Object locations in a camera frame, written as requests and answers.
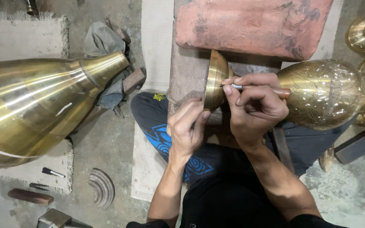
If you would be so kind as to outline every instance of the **wooden handle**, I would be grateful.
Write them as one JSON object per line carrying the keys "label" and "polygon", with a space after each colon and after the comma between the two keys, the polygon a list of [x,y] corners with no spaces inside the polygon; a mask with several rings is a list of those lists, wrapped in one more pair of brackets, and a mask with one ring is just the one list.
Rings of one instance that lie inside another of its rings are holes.
{"label": "wooden handle", "polygon": [[[243,91],[245,89],[248,88],[253,88],[255,86],[242,86],[241,88],[238,88],[238,90]],[[290,97],[291,94],[291,90],[290,89],[286,89],[286,88],[279,88],[279,87],[271,87],[271,89],[278,95],[278,97],[280,99],[288,99],[288,97]]]}
{"label": "wooden handle", "polygon": [[53,202],[53,197],[42,193],[27,191],[23,189],[12,189],[8,192],[8,196],[14,199],[25,200],[35,204],[49,205]]}

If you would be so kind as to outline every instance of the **hand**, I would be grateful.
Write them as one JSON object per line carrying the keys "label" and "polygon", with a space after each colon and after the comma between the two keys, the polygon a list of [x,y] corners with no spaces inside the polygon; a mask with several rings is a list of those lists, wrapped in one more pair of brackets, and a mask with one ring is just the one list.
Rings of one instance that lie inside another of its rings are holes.
{"label": "hand", "polygon": [[193,98],[183,103],[180,109],[168,119],[172,141],[169,164],[185,165],[194,150],[201,146],[204,140],[205,124],[210,117],[210,111],[203,110],[204,103],[201,98]]}
{"label": "hand", "polygon": [[[241,94],[233,86],[257,85]],[[232,113],[230,129],[243,150],[262,145],[263,135],[288,115],[285,100],[281,100],[271,86],[281,87],[275,73],[255,73],[224,81]]]}

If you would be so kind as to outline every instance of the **yellow graphic print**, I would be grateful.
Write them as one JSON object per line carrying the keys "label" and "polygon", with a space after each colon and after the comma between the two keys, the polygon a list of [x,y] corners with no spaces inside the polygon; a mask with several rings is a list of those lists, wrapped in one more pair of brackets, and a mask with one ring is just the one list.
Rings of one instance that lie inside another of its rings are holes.
{"label": "yellow graphic print", "polygon": [[153,99],[157,100],[157,101],[161,101],[164,99],[164,94],[159,93],[159,92],[152,92],[154,94]]}

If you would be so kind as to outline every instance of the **fingernail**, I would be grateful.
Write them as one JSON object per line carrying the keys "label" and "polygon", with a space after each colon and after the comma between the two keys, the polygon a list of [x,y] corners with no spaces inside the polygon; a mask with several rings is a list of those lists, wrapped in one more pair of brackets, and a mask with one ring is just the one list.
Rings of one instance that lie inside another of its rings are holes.
{"label": "fingernail", "polygon": [[204,119],[208,119],[210,117],[210,111],[205,111],[204,115],[202,116]]}
{"label": "fingernail", "polygon": [[223,91],[225,92],[226,96],[229,96],[232,94],[232,90],[230,89],[230,87],[228,85],[227,86],[225,85],[223,87]]}

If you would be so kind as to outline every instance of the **knee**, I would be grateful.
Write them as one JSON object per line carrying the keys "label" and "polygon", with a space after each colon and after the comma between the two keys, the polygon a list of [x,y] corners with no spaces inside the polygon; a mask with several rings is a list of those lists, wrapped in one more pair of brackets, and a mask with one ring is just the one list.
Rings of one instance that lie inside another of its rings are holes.
{"label": "knee", "polygon": [[141,111],[144,107],[144,105],[147,105],[148,98],[150,97],[149,92],[140,92],[131,101],[131,110],[132,114],[135,115],[135,113]]}

